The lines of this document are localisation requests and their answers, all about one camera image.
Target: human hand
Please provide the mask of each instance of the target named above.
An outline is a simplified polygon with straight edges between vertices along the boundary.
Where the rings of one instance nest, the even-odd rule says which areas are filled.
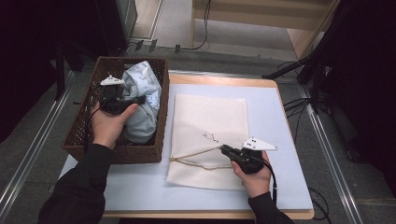
[[[262,152],[262,157],[269,162],[268,155]],[[264,166],[257,174],[245,175],[241,167],[235,161],[231,161],[233,172],[242,179],[242,185],[250,198],[264,194],[270,190],[271,171]]]
[[[96,103],[91,111],[91,114],[94,113],[91,118],[93,143],[113,149],[125,121],[132,116],[137,108],[137,104],[130,105],[122,114],[114,116],[100,110],[99,103]]]

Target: white cloth bag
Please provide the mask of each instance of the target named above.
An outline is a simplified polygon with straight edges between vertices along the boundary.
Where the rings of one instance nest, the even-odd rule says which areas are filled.
[[[126,122],[124,136],[136,144],[145,144],[154,135],[157,115],[160,110],[161,85],[155,77],[149,62],[137,63],[123,73],[125,100],[146,96],[146,103],[140,105]]]
[[[200,189],[242,189],[220,146],[240,148],[247,139],[245,99],[177,94],[166,181]]]

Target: brown woven basket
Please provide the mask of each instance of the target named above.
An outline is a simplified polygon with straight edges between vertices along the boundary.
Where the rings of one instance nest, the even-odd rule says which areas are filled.
[[[169,74],[165,59],[138,59],[99,57],[93,69],[91,82],[86,90],[83,102],[75,120],[64,139],[62,148],[65,149],[77,161],[84,156],[85,123],[87,121],[87,103],[91,99],[91,111],[95,102],[98,101],[99,90],[94,88],[109,75],[122,78],[123,72],[131,66],[147,61],[162,87],[160,111],[157,118],[157,129],[152,138],[145,145],[137,145],[120,135],[113,149],[113,164],[154,163],[160,162],[163,152],[163,136],[168,111]],[[88,129],[88,141],[92,141],[92,128]]]

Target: folded beige fabric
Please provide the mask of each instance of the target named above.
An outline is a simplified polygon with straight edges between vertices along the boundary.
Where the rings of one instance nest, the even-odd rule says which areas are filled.
[[[247,139],[245,99],[177,94],[166,181],[200,189],[242,189],[219,147],[240,148]]]

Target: black sleeve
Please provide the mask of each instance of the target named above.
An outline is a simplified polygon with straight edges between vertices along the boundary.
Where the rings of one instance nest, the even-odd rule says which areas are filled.
[[[257,224],[290,224],[294,223],[288,216],[279,211],[272,202],[270,192],[247,200],[254,214]]]
[[[38,223],[98,223],[105,211],[106,179],[112,151],[90,145],[87,154],[55,185],[38,215]]]

